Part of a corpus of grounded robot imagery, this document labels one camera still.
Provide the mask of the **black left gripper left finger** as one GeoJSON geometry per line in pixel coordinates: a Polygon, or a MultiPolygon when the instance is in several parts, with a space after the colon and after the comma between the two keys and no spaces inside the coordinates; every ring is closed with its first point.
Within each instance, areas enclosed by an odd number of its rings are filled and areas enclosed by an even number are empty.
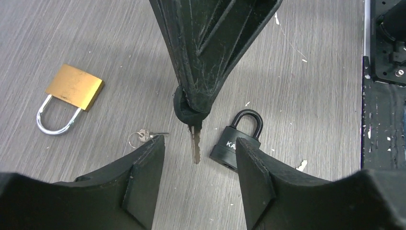
{"type": "Polygon", "coordinates": [[[150,230],[165,158],[157,136],[73,182],[0,175],[3,230],[150,230]]]}

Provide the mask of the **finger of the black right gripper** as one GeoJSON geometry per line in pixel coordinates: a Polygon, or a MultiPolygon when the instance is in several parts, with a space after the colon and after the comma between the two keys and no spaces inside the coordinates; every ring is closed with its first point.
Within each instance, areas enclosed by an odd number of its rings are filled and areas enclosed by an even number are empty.
{"type": "Polygon", "coordinates": [[[281,5],[280,0],[187,1],[190,107],[208,113],[231,70],[281,5]]]}
{"type": "Polygon", "coordinates": [[[189,110],[196,111],[196,108],[192,106],[190,91],[192,71],[186,47],[181,1],[151,0],[150,5],[167,46],[176,78],[181,86],[181,97],[186,100],[189,110]]]}

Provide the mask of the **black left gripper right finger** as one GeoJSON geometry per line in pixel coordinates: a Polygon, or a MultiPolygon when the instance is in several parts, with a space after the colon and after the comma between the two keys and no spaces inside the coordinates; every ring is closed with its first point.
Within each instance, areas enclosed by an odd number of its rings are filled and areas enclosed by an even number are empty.
{"type": "Polygon", "coordinates": [[[301,172],[237,139],[249,230],[403,230],[406,172],[362,169],[337,181],[301,172]]]}

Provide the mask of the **black Kaijing padlock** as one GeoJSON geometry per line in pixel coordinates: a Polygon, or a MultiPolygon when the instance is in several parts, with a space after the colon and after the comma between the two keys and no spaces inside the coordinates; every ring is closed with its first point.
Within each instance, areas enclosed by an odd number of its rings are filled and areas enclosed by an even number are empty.
{"type": "Polygon", "coordinates": [[[251,109],[244,109],[237,113],[232,123],[226,126],[219,138],[217,144],[214,145],[209,157],[215,162],[225,166],[226,168],[237,172],[236,161],[236,139],[244,138],[248,140],[254,147],[259,148],[261,143],[259,137],[263,129],[263,119],[261,115],[251,109]],[[251,116],[256,120],[256,128],[252,135],[248,135],[237,129],[237,126],[244,116],[251,116]]]}

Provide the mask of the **black head key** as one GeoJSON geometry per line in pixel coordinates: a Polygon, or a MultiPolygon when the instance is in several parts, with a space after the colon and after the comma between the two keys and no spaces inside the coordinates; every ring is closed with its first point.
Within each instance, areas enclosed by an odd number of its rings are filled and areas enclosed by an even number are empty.
{"type": "Polygon", "coordinates": [[[186,93],[181,86],[178,86],[173,95],[173,107],[177,118],[188,125],[192,144],[192,159],[194,164],[199,164],[200,156],[200,133],[203,120],[209,115],[190,108],[187,102],[186,93]]]}

